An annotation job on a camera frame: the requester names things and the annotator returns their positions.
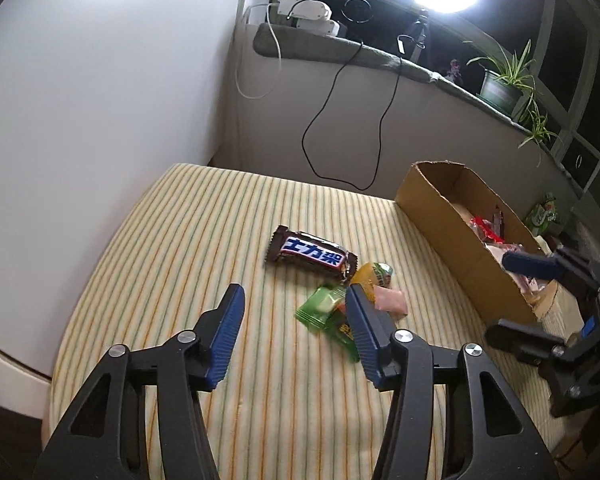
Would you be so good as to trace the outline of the small dark figurine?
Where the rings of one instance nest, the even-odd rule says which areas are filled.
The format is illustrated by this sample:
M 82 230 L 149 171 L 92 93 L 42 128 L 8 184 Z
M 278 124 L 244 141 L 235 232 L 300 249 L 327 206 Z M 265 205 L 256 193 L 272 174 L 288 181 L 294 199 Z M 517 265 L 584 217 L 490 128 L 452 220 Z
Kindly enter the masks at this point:
M 464 86 L 462 71 L 460 70 L 460 62 L 458 62 L 456 58 L 452 58 L 450 66 L 444 75 L 444 78 L 449 82 L 452 82 L 452 84 L 456 84 L 459 87 Z

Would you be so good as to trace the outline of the red wrapper in box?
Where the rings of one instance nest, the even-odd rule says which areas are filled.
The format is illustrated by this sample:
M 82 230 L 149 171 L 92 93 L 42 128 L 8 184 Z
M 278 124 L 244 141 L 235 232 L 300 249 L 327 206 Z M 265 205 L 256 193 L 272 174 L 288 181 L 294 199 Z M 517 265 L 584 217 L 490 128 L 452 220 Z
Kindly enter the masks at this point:
M 472 217 L 469 225 L 474 233 L 486 244 L 504 244 L 504 214 L 499 206 L 495 207 L 490 218 Z

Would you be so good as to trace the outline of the brown cardboard box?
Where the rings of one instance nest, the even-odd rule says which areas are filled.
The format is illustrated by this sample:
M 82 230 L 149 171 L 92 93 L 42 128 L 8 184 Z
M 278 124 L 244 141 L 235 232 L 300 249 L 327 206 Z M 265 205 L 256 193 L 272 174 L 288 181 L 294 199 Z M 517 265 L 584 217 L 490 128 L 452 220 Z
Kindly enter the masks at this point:
M 484 322 L 507 318 L 529 325 L 554 306 L 555 282 L 538 292 L 522 292 L 471 227 L 473 218 L 486 221 L 499 214 L 508 246 L 543 253 L 513 209 L 471 169 L 457 162 L 416 162 L 394 201 L 450 269 Z

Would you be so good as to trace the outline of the light tripod stand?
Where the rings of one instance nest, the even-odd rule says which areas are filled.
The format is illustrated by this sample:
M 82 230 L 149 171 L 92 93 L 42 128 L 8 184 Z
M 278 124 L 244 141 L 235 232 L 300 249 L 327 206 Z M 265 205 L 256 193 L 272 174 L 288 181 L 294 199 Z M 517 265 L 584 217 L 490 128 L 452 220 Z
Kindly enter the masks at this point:
M 429 12 L 419 11 L 418 18 L 407 29 L 407 32 L 396 36 L 396 44 L 402 58 L 407 58 L 417 64 L 422 54 L 427 50 L 429 36 Z

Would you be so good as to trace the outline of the white power adapter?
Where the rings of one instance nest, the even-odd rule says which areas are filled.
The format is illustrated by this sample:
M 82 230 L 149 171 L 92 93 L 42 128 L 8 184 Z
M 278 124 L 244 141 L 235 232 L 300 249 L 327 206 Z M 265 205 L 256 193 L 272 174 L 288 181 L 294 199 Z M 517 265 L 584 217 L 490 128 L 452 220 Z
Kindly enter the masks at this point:
M 277 0 L 277 14 L 286 24 L 317 35 L 337 37 L 340 25 L 332 9 L 320 0 Z

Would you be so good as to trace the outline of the Snickers bar Chinese label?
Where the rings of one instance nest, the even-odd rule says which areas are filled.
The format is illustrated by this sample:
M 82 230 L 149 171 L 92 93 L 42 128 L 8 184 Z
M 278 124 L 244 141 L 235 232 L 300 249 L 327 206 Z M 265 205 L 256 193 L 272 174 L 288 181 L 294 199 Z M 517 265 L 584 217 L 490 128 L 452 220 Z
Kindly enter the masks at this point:
M 288 226 L 278 226 L 274 231 L 265 261 L 290 263 L 318 272 L 339 283 L 347 283 L 358 270 L 358 256 L 346 248 Z

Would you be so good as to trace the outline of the pink snack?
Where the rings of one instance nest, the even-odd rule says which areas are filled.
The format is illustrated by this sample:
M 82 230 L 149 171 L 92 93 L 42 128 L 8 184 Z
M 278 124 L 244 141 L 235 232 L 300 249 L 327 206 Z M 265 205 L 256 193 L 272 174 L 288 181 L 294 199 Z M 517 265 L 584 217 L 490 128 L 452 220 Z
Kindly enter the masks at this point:
M 375 285 L 374 297 L 376 310 L 401 316 L 408 315 L 408 303 L 400 290 Z

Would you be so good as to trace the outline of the green snack packet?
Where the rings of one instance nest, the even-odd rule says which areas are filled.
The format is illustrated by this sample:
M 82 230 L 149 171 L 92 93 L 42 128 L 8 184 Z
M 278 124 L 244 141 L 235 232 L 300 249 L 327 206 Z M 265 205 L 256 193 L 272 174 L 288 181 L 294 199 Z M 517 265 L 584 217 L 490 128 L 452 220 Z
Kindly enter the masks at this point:
M 358 362 L 358 349 L 347 317 L 339 310 L 333 310 L 326 320 L 324 332 L 330 340 L 346 352 L 352 362 Z

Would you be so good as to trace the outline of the orange yellow candy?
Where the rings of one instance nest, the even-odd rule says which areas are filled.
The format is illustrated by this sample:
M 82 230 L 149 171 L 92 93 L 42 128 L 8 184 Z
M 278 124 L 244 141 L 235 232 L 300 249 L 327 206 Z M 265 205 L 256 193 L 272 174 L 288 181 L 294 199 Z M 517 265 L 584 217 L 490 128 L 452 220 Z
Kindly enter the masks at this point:
M 373 300 L 374 288 L 390 285 L 393 277 L 393 267 L 384 262 L 368 262 L 363 264 L 350 279 L 350 284 L 358 284 L 366 293 L 366 296 Z

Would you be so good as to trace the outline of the bread packet in box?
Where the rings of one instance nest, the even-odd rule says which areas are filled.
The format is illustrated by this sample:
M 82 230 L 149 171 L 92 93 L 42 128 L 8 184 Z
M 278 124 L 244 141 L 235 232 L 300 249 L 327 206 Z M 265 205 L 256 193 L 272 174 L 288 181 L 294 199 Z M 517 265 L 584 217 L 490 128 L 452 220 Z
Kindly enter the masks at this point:
M 506 252 L 522 252 L 524 254 L 524 248 L 521 245 L 501 243 L 486 243 L 484 247 L 498 262 L 501 269 L 516 283 L 524 300 L 534 307 L 541 300 L 547 281 L 538 281 L 536 278 L 528 278 L 528 276 L 507 271 L 503 263 Z

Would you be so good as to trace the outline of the green carton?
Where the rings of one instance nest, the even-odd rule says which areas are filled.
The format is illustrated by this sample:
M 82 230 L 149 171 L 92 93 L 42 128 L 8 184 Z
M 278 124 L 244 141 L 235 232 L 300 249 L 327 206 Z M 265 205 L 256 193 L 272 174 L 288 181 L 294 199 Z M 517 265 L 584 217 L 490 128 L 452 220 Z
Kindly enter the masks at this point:
M 533 236 L 540 236 L 557 218 L 556 196 L 548 192 L 530 209 L 524 218 L 524 224 Z

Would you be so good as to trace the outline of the potted spider plant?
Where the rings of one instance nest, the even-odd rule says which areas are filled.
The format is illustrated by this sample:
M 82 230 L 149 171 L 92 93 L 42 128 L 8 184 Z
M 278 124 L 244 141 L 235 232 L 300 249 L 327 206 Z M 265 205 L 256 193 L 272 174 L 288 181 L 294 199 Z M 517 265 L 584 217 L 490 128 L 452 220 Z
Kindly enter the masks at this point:
M 528 145 L 542 150 L 558 139 L 558 134 L 548 128 L 548 114 L 541 110 L 536 98 L 538 86 L 532 74 L 535 63 L 532 50 L 531 39 L 520 52 L 509 52 L 498 44 L 498 55 L 478 55 L 466 62 L 466 66 L 478 65 L 483 70 L 479 99 L 524 129 L 518 150 Z

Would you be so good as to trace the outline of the green candy clear wrapper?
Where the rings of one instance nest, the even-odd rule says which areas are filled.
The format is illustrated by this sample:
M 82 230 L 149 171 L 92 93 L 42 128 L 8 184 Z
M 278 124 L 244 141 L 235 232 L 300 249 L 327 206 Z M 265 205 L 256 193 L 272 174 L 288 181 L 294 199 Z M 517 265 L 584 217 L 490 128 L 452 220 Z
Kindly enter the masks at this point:
M 341 285 L 321 284 L 315 292 L 298 307 L 294 317 L 314 332 L 321 332 L 333 310 L 344 303 L 346 289 Z

